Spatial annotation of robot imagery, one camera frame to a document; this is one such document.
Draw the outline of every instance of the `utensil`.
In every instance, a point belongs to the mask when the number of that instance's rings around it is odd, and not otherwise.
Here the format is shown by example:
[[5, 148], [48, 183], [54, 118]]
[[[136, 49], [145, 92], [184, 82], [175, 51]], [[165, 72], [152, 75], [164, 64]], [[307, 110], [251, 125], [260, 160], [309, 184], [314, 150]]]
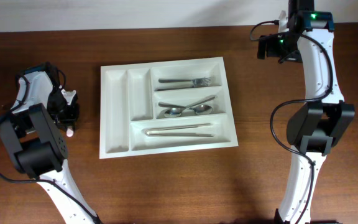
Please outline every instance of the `utensil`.
[[179, 87], [179, 88], [159, 88], [156, 91], [163, 91], [163, 90], [181, 90], [186, 88], [199, 88], [199, 87], [206, 87], [210, 86], [211, 84], [211, 77], [204, 77], [204, 78], [195, 78], [195, 79], [166, 79], [160, 78], [158, 80], [159, 83], [175, 83], [175, 82], [192, 82], [192, 86], [189, 87]]
[[191, 124], [191, 125], [183, 125], [183, 126], [173, 126], [166, 128], [150, 128], [146, 129], [146, 136], [171, 136], [171, 137], [213, 137], [213, 134], [198, 134], [198, 133], [153, 133], [155, 131], [169, 131], [169, 130], [177, 130], [177, 129], [188, 129], [188, 128], [199, 128], [211, 126], [211, 124]]
[[196, 105], [200, 105], [202, 103], [211, 101], [213, 99], [215, 99], [215, 95], [211, 95], [211, 96], [207, 96], [206, 98], [197, 101], [196, 103], [192, 103], [190, 105], [185, 106], [184, 108], [170, 108], [169, 110], [166, 110], [166, 112], [164, 112], [164, 117], [166, 118], [177, 118], [181, 115], [181, 112], [187, 108], [191, 108], [193, 106]]
[[[167, 107], [167, 108], [181, 108], [181, 109], [186, 109], [184, 106], [179, 106], [179, 105], [172, 105], [169, 103], [158, 103], [159, 106], [161, 107]], [[207, 115], [212, 113], [213, 108], [210, 105], [198, 105], [192, 108], [188, 108], [188, 110], [193, 110], [197, 115]]]

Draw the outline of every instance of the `metal fork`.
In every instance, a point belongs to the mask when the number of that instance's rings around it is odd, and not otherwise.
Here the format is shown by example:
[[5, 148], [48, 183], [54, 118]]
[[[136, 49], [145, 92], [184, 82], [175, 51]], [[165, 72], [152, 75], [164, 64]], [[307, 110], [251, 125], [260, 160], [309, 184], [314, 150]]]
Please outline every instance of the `metal fork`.
[[212, 79], [211, 77], [204, 77], [204, 78], [195, 78], [195, 79], [165, 79], [165, 78], [159, 78], [159, 83], [175, 83], [175, 82], [192, 82], [192, 86], [189, 87], [181, 87], [181, 88], [162, 88], [157, 89], [157, 91], [161, 90], [180, 90], [185, 88], [198, 88], [198, 87], [206, 87], [210, 86]]

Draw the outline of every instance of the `cutlery tray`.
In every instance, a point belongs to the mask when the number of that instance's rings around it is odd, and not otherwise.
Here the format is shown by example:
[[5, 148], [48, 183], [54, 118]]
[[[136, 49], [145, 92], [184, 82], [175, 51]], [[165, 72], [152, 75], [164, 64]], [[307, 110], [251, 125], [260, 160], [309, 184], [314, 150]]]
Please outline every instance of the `cutlery tray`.
[[[159, 78], [211, 78], [207, 87], [190, 87], [191, 82], [159, 83]], [[166, 118], [168, 108], [159, 102], [189, 105], [209, 95], [213, 107], [208, 115], [185, 110], [180, 117]], [[146, 136], [144, 130], [170, 126], [205, 124], [195, 129], [165, 133], [205, 133], [214, 137]], [[238, 146], [223, 58], [140, 63], [101, 67], [100, 159], [164, 152]]]

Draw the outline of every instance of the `spoon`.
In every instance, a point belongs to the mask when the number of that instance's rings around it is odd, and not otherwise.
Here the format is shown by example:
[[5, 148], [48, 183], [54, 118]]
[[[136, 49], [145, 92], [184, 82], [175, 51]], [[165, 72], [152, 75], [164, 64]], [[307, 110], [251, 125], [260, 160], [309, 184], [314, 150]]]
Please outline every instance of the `spoon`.
[[[181, 115], [181, 112], [183, 110], [191, 108], [191, 107], [196, 106], [196, 105], [200, 105], [200, 104], [208, 102], [208, 101], [211, 101], [213, 99], [215, 99], [215, 95], [207, 96], [206, 98], [204, 98], [202, 100], [199, 100], [196, 103], [192, 103], [190, 105], [187, 105], [187, 106], [184, 106], [184, 107], [181, 107], [181, 108], [170, 108], [169, 110], [167, 110], [164, 113], [164, 117], [166, 117], [166, 118], [177, 118], [177, 117], [179, 117]], [[208, 108], [207, 105], [204, 105], [197, 111], [199, 112], [200, 115], [202, 115], [202, 114], [207, 114], [207, 113], [212, 112], [212, 108]]]
[[[168, 103], [158, 103], [161, 107], [167, 107], [167, 108], [180, 108], [180, 109], [186, 109], [184, 106], [179, 105], [172, 105]], [[197, 115], [207, 115], [212, 113], [213, 108], [210, 105], [198, 105], [192, 108], [187, 108], [188, 110], [193, 110]]]

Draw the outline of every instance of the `wall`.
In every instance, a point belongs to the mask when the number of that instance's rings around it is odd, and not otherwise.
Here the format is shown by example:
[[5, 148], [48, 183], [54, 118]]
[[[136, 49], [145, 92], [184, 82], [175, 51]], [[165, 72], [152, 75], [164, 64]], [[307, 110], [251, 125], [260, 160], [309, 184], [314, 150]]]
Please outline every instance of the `wall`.
[[[358, 0], [316, 0], [335, 22], [358, 22]], [[288, 0], [0, 0], [0, 32], [251, 25]]]

